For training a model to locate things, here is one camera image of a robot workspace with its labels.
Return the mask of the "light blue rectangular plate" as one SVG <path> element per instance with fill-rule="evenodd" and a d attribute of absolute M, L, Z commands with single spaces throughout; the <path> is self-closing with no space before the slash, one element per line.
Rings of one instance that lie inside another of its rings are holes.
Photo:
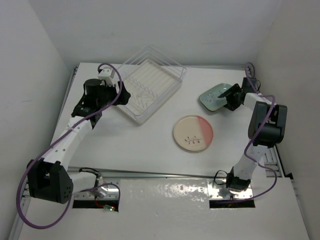
<path fill-rule="evenodd" d="M 227 100 L 225 97 L 223 98 L 218 98 L 218 96 L 220 94 L 222 94 L 223 92 L 225 92 L 226 90 L 228 90 L 231 87 L 230 84 L 227 83 L 220 83 L 212 88 L 210 88 L 209 90 L 205 91 L 204 93 L 202 93 L 198 100 L 205 100 L 205 101 L 213 101 L 213 100 L 222 100 L 224 99 L 227 103 Z"/>

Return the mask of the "cream pink round plate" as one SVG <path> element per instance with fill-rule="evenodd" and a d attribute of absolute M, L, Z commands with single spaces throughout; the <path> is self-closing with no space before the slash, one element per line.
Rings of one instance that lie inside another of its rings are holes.
<path fill-rule="evenodd" d="M 173 126 L 173 138 L 182 149 L 198 153 L 206 150 L 214 139 L 212 125 L 199 115 L 187 115 Z"/>

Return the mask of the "dark green glass plate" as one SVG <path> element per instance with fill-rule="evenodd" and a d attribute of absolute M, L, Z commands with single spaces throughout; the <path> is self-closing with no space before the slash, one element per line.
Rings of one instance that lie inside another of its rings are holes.
<path fill-rule="evenodd" d="M 227 102 L 224 99 L 211 100 L 211 101 L 210 100 L 206 101 L 206 100 L 200 99 L 199 103 L 201 104 L 202 107 L 204 107 L 205 110 L 207 110 L 209 112 L 215 112 L 227 104 Z"/>

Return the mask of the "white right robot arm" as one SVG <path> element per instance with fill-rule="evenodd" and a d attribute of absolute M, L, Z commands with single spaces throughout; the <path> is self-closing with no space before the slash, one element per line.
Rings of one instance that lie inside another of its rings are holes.
<path fill-rule="evenodd" d="M 219 95 L 226 100 L 224 106 L 234 111 L 241 105 L 252 110 L 248 126 L 249 143 L 240 160 L 226 176 L 226 187 L 235 192 L 245 191 L 252 180 L 252 175 L 267 150 L 282 142 L 287 122 L 288 107 L 277 104 L 274 95 L 262 95 L 256 88 L 255 78 L 243 78 Z"/>

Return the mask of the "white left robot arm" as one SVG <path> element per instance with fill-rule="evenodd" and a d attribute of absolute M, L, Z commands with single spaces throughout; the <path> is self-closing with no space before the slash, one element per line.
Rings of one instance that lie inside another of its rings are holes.
<path fill-rule="evenodd" d="M 58 142 L 35 163 L 28 164 L 27 182 L 33 198 L 64 204 L 72 194 L 97 186 L 98 174 L 93 171 L 68 174 L 70 161 L 81 141 L 97 125 L 103 110 L 126 105 L 130 97 L 122 81 L 85 81 L 83 95 Z"/>

